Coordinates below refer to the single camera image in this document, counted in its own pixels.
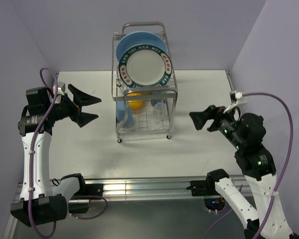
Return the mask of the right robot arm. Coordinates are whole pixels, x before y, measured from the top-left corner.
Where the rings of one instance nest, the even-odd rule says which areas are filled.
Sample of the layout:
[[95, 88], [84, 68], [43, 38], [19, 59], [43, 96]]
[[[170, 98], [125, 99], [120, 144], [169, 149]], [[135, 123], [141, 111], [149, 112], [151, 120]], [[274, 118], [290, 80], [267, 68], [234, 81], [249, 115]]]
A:
[[274, 191], [277, 171], [274, 159], [263, 146], [266, 134], [263, 117], [245, 113], [238, 120], [225, 107], [209, 106], [202, 112], [190, 112], [196, 130], [212, 121], [209, 132], [219, 131], [236, 148], [234, 157], [251, 189], [253, 207], [235, 188], [224, 169], [211, 171], [206, 190], [221, 195], [240, 219], [247, 239], [298, 239], [285, 218], [278, 193]]

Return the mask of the clear drinking glass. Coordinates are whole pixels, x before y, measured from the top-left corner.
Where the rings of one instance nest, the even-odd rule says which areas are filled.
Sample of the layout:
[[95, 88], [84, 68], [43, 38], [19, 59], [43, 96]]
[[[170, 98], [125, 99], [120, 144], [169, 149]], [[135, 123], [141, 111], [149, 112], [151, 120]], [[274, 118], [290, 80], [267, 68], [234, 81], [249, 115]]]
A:
[[158, 102], [154, 105], [153, 108], [153, 116], [158, 120], [166, 120], [167, 119], [167, 105], [163, 102]]

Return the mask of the blue white mug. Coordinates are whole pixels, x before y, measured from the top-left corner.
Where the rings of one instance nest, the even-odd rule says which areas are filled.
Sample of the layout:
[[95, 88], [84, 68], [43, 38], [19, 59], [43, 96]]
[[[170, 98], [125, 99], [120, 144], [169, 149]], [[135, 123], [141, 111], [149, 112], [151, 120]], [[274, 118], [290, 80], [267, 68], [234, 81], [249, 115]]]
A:
[[[161, 95], [161, 94], [165, 94], [165, 91], [159, 91], [159, 92], [153, 92], [151, 95], [152, 96], [157, 96], [157, 95]], [[159, 99], [159, 98], [154, 98], [150, 101], [150, 104], [154, 107], [157, 103], [166, 103], [166, 99]]]

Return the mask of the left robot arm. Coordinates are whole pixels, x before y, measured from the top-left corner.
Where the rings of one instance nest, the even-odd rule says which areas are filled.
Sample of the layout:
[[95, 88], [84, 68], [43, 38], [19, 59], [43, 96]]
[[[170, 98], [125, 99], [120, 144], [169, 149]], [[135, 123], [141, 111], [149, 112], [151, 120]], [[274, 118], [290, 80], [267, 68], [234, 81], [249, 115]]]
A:
[[26, 91], [27, 106], [18, 122], [24, 149], [24, 175], [20, 200], [10, 206], [11, 214], [24, 225], [42, 225], [65, 219], [69, 201], [81, 199], [87, 193], [80, 173], [63, 176], [58, 186], [52, 186], [49, 175], [49, 151], [52, 128], [56, 121], [71, 119], [84, 127], [98, 115], [82, 112], [82, 107], [100, 103], [100, 98], [88, 95], [68, 85], [67, 93], [53, 93], [45, 87]]

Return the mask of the yellow ribbed bowl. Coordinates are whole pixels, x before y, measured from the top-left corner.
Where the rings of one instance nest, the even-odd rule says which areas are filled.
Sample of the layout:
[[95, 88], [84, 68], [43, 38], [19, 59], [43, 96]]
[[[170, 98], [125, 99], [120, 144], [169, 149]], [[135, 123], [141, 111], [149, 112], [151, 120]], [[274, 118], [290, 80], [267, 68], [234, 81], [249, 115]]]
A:
[[[130, 93], [129, 97], [142, 96], [142, 93]], [[131, 110], [137, 110], [144, 105], [144, 100], [128, 100]]]

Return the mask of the white plate green rim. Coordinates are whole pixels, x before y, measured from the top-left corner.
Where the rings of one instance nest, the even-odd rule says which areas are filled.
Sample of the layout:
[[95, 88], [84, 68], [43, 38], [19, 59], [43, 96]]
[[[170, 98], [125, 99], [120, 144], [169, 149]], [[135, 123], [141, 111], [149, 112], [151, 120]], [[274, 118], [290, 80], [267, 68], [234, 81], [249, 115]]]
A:
[[129, 88], [156, 87], [169, 82], [173, 65], [163, 49], [152, 44], [138, 44], [123, 53], [118, 71]]

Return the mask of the blue plastic cup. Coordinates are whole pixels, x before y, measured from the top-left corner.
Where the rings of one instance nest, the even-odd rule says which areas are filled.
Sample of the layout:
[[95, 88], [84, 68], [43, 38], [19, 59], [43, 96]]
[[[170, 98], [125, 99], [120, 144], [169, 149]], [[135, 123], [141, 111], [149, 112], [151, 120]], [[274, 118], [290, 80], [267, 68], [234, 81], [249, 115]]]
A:
[[123, 124], [123, 127], [130, 127], [134, 122], [134, 118], [129, 103], [124, 104], [123, 101], [117, 102], [116, 119], [117, 123], [120, 123], [125, 118], [125, 105], [127, 105], [128, 118]]

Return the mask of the light blue plate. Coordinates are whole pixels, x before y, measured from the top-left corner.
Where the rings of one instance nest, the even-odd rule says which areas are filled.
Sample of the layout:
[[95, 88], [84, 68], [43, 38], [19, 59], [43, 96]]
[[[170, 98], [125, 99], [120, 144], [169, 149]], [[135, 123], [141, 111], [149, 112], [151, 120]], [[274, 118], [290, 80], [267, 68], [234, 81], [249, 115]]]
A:
[[124, 36], [116, 49], [119, 66], [138, 67], [147, 63], [160, 66], [163, 55], [167, 55], [164, 42], [147, 31], [132, 32]]

